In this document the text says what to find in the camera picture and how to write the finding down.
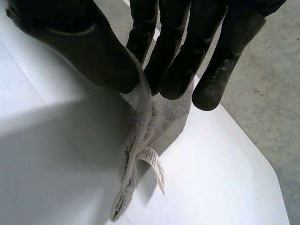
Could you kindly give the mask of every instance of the microfiber towel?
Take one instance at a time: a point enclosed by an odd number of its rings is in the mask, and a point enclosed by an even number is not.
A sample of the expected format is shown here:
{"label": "microfiber towel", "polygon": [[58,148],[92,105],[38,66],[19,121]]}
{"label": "microfiber towel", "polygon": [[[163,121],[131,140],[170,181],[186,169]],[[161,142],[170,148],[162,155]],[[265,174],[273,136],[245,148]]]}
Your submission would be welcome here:
{"label": "microfiber towel", "polygon": [[164,136],[167,130],[176,133],[176,125],[185,124],[191,106],[193,86],[190,85],[184,96],[178,100],[168,100],[160,94],[152,97],[146,76],[141,65],[132,53],[129,53],[136,63],[139,71],[139,83],[129,94],[122,97],[127,101],[127,114],[125,124],[125,143],[122,149],[121,162],[121,189],[112,206],[111,221],[117,221],[127,209],[132,200],[132,195],[137,184],[149,169],[149,165],[139,163],[136,156],[146,146],[155,146],[157,149],[164,145],[165,150],[175,139],[164,138],[169,142],[159,144],[158,140]]}

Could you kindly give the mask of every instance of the white tag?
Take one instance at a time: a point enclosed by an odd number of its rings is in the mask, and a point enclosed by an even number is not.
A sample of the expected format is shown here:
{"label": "white tag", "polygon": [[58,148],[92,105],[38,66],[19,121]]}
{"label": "white tag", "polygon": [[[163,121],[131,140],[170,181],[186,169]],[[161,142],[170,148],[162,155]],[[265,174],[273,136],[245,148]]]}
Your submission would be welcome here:
{"label": "white tag", "polygon": [[144,160],[154,168],[159,189],[165,195],[165,170],[156,151],[150,147],[145,147],[135,159]]}

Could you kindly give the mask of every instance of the gloved hand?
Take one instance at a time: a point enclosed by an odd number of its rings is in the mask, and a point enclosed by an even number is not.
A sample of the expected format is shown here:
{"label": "gloved hand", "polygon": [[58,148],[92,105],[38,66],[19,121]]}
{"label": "gloved hand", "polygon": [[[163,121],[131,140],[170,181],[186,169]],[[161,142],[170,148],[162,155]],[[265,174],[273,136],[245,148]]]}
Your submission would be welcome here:
{"label": "gloved hand", "polygon": [[92,0],[8,0],[7,15],[95,85],[131,92],[138,70]]}
{"label": "gloved hand", "polygon": [[[215,109],[244,48],[285,0],[130,0],[134,20],[127,48],[143,63],[160,9],[162,24],[145,74],[153,95],[180,98],[192,82],[224,18],[210,63],[193,93],[194,105]],[[175,57],[190,10],[187,37]]]}

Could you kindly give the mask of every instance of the white surface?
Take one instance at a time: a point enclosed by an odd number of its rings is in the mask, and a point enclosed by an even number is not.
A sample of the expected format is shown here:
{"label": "white surface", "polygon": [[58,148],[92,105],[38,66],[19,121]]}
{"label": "white surface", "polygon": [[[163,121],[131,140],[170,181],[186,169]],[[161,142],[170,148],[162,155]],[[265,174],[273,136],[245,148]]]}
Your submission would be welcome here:
{"label": "white surface", "polygon": [[[0,27],[0,224],[111,224],[124,103],[24,35],[3,10]],[[273,169],[222,106],[192,106],[161,160],[166,195],[156,190],[145,202],[150,171],[115,224],[289,224]]]}

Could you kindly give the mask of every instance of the concrete floor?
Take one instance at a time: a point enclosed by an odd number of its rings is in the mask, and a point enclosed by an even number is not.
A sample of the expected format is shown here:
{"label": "concrete floor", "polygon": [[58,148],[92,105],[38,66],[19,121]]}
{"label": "concrete floor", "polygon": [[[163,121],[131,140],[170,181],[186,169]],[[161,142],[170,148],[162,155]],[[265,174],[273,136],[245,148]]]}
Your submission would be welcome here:
{"label": "concrete floor", "polygon": [[[122,0],[96,2],[126,44],[132,26],[129,7]],[[262,31],[245,49],[221,102],[275,169],[292,225],[300,221],[299,8],[299,1],[289,0],[267,17]]]}

